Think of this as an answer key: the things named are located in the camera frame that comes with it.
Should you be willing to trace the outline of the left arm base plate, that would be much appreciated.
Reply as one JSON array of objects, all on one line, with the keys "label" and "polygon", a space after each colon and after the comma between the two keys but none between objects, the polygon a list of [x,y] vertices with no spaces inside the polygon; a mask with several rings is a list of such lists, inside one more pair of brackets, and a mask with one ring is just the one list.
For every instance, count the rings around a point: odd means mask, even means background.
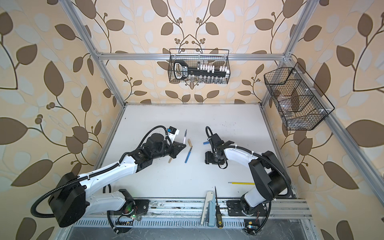
[{"label": "left arm base plate", "polygon": [[149,203],[148,199],[128,200],[118,211],[113,211],[113,215],[128,217],[145,215],[149,210]]}]

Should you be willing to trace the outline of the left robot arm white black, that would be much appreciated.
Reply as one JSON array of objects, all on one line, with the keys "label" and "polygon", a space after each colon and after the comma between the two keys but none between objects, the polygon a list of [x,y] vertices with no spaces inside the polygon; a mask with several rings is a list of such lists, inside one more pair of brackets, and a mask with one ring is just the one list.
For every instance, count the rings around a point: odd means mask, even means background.
[{"label": "left robot arm white black", "polygon": [[[159,128],[165,133],[154,132]],[[36,218],[55,218],[65,228],[87,215],[106,212],[112,230],[117,235],[125,233],[112,221],[112,213],[135,217],[139,208],[126,189],[112,192],[111,184],[144,170],[155,159],[166,156],[175,159],[186,148],[184,143],[175,141],[179,132],[174,127],[156,126],[146,133],[135,150],[123,153],[117,162],[85,174],[64,175],[55,189],[32,204],[31,214]]]}]

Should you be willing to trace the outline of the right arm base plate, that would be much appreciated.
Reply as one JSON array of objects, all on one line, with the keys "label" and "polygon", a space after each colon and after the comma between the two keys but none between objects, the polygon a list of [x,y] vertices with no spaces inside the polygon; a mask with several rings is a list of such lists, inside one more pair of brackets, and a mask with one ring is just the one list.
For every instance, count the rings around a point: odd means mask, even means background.
[{"label": "right arm base plate", "polygon": [[251,207],[246,201],[229,200],[226,202],[230,217],[257,217],[265,214],[264,207]]}]

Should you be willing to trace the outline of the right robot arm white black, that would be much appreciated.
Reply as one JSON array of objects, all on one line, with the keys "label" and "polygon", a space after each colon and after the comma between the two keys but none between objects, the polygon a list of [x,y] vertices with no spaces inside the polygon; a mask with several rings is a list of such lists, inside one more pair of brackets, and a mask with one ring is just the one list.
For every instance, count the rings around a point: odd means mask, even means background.
[{"label": "right robot arm white black", "polygon": [[276,198],[288,199],[293,196],[292,181],[273,152],[256,153],[232,141],[224,142],[208,126],[206,135],[211,146],[211,150],[205,154],[206,164],[217,165],[224,170],[228,167],[228,161],[234,161],[251,171],[255,186],[240,198],[242,214],[252,216],[257,207],[263,204],[271,203]]}]

